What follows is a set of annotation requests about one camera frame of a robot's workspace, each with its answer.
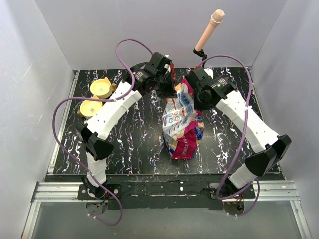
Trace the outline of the pink pet food bag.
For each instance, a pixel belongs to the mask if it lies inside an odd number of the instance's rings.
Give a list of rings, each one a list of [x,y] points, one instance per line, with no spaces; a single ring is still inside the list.
[[[194,109],[194,90],[185,78],[175,90],[162,115],[164,141],[173,160],[193,159],[204,134],[202,111]]]

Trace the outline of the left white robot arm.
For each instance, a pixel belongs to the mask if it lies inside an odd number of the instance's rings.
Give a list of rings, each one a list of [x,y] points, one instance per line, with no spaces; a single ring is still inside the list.
[[[88,173],[82,181],[90,196],[101,199],[106,193],[106,159],[114,148],[107,138],[112,128],[145,93],[159,90],[164,93],[164,99],[175,96],[173,78],[172,63],[162,67],[153,67],[150,63],[133,66],[110,100],[88,120],[77,124],[76,131],[84,144],[88,164]]]

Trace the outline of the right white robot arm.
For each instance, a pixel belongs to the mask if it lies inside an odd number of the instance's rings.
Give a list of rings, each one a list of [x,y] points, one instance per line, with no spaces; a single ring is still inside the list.
[[[224,197],[239,197],[246,186],[265,175],[287,152],[291,138],[279,135],[246,104],[238,88],[228,76],[213,78],[212,70],[195,74],[194,106],[197,110],[217,108],[223,112],[248,140],[253,154],[221,184]]]

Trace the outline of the upper yellow pet bowl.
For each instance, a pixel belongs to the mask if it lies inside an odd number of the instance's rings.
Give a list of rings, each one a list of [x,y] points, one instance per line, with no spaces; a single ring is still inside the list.
[[[108,77],[92,81],[90,85],[91,93],[99,99],[107,99],[116,90],[117,85],[111,83]]]

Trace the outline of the yellow pet bowl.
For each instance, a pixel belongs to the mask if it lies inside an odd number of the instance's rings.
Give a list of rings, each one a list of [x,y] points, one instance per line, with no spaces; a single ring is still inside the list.
[[[90,119],[97,114],[102,106],[103,104],[100,101],[84,100],[77,113],[82,118]]]
[[[108,77],[92,81],[90,85],[91,93],[99,99],[107,99],[116,90],[117,85],[111,83]]]

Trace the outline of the lower yellow pet bowl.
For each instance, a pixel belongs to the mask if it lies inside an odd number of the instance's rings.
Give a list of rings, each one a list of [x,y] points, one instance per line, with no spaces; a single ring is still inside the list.
[[[84,100],[77,113],[82,118],[90,119],[97,114],[102,106],[103,104],[100,101]]]

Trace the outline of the black microphone stand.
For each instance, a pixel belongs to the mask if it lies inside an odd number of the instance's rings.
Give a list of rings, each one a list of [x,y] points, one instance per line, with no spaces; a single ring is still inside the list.
[[[204,68],[205,66],[205,62],[206,62],[206,59],[208,58],[208,56],[204,53],[204,50],[201,49],[200,51],[197,51],[196,49],[193,50],[193,53],[199,57],[201,57],[201,63],[196,65],[195,68],[198,68],[198,67],[202,67]]]

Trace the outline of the pink microphone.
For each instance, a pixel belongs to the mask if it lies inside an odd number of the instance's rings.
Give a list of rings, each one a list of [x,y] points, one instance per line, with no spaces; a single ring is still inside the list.
[[[225,12],[221,9],[217,9],[211,15],[209,24],[207,25],[200,40],[198,41],[198,43],[196,44],[194,48],[196,51],[199,52],[204,48],[205,44],[209,40],[210,36],[212,35],[216,27],[223,22],[224,17],[225,17]]]

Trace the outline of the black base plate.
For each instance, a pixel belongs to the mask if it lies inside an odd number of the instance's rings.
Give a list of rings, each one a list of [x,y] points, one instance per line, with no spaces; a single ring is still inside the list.
[[[49,175],[44,182],[77,185],[77,196],[73,198],[93,200],[88,195],[82,178],[84,175]],[[114,174],[108,175],[106,188],[120,199],[123,209],[204,208],[222,211],[222,202],[207,191],[209,188],[217,189],[221,178],[222,175],[217,174]],[[275,183],[284,181],[281,174],[266,174],[259,178],[259,201],[262,199],[262,192],[267,192]]]

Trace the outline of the aluminium frame rail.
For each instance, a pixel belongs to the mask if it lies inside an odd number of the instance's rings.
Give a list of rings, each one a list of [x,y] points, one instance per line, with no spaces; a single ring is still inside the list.
[[[299,196],[281,174],[262,174],[244,198],[213,197],[226,171],[279,137],[257,108],[243,125],[220,107],[203,112],[194,158],[171,159],[164,141],[165,101],[146,93],[110,131],[108,198],[92,198],[82,169],[66,153],[36,185],[25,239],[309,239]]]

